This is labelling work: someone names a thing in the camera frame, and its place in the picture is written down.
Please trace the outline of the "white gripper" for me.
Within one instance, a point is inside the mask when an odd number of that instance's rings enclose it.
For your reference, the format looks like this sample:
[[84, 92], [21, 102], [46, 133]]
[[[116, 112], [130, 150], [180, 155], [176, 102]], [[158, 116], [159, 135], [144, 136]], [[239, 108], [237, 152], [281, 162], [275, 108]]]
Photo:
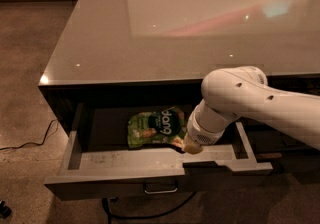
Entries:
[[183, 140], [183, 151], [199, 154], [201, 145], [215, 144], [225, 131], [225, 119], [214, 110], [197, 106], [187, 123], [187, 133]]

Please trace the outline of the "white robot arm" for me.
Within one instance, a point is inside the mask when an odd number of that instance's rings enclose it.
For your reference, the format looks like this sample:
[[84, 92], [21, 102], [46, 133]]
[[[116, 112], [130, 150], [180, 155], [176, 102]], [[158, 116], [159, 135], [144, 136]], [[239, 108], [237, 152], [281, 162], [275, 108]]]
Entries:
[[204, 77], [201, 95], [187, 123], [183, 150], [188, 153], [215, 144], [241, 117], [320, 149], [320, 97], [271, 88], [257, 67], [214, 70]]

